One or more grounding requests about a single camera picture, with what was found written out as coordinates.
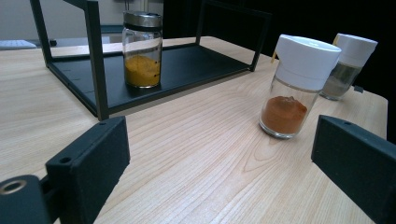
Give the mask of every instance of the white plastic lid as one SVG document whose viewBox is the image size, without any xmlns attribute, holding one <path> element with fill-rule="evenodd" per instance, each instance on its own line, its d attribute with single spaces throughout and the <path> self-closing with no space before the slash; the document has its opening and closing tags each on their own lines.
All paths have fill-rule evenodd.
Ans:
<svg viewBox="0 0 396 224">
<path fill-rule="evenodd" d="M 342 50 L 339 62 L 363 67 L 374 52 L 378 42 L 355 35 L 338 34 L 334 45 Z"/>
<path fill-rule="evenodd" d="M 341 49 L 315 39 L 281 35 L 276 54 L 280 60 L 276 77 L 301 89 L 323 89 L 330 72 L 338 62 Z"/>
</svg>

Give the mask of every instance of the white wall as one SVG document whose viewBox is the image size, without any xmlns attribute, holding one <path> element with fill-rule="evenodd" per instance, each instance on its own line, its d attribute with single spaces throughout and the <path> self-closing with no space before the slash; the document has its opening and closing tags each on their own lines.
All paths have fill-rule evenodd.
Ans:
<svg viewBox="0 0 396 224">
<path fill-rule="evenodd" d="M 49 38 L 86 36 L 84 12 L 63 0 L 41 0 Z M 122 24 L 124 0 L 98 0 L 102 24 Z M 130 10 L 163 14 L 163 0 L 129 0 Z M 0 0 L 0 40 L 38 39 L 29 0 Z"/>
</svg>

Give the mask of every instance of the turmeric powder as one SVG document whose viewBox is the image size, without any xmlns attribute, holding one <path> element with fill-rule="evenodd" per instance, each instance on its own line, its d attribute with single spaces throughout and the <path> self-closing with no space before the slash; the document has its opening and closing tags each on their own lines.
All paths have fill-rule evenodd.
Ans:
<svg viewBox="0 0 396 224">
<path fill-rule="evenodd" d="M 161 64 L 146 56 L 125 59 L 125 80 L 136 87 L 153 87 L 160 82 Z"/>
<path fill-rule="evenodd" d="M 292 96 L 277 96 L 268 100 L 262 122 L 277 133 L 297 133 L 306 111 L 307 108 Z"/>
</svg>

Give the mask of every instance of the spice jar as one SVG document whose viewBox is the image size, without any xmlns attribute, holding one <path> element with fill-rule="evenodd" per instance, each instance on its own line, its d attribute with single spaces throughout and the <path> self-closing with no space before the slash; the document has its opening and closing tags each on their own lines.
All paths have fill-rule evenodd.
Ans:
<svg viewBox="0 0 396 224">
<path fill-rule="evenodd" d="M 138 88 L 157 86 L 161 79 L 163 19 L 142 11 L 124 11 L 122 53 L 125 82 Z"/>
<path fill-rule="evenodd" d="M 333 44 L 342 52 L 338 64 L 330 73 L 320 95 L 326 99 L 338 101 L 344 97 L 361 72 L 374 52 L 377 42 L 355 35 L 337 34 Z"/>
<path fill-rule="evenodd" d="M 310 38 L 279 37 L 279 64 L 260 115 L 266 133 L 290 139 L 301 130 L 340 52 L 334 45 Z"/>
</svg>

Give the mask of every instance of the yellow spice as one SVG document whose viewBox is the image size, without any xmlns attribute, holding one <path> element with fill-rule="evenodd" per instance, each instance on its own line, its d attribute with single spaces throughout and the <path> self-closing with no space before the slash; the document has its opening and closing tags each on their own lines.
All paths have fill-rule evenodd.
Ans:
<svg viewBox="0 0 396 224">
<path fill-rule="evenodd" d="M 160 62 L 136 55 L 125 60 L 125 80 L 137 87 L 155 86 L 160 82 Z"/>
</svg>

